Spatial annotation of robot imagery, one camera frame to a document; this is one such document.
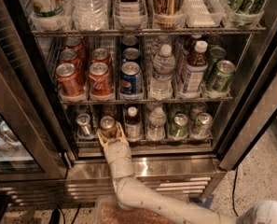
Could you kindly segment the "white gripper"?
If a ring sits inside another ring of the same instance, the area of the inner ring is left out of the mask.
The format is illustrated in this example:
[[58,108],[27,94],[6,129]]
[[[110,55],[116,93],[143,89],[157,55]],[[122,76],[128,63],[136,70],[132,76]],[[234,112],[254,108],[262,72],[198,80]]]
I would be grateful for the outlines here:
[[105,149],[104,155],[110,166],[111,175],[114,179],[135,174],[128,140],[122,125],[119,122],[117,122],[117,127],[117,140],[120,142],[116,142],[111,145],[109,145],[110,140],[103,135],[102,130],[97,130],[99,142],[103,149]]

